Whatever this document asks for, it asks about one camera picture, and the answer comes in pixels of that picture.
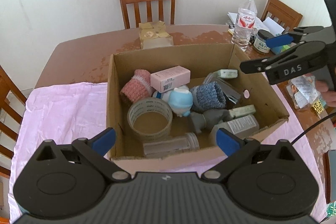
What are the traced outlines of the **person's right hand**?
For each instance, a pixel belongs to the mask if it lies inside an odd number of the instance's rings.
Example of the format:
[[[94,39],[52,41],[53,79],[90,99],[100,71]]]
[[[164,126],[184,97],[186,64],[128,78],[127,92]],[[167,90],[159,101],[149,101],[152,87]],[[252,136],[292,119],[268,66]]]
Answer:
[[[327,106],[336,107],[336,92],[329,90],[326,82],[315,79],[315,88],[321,93]]]

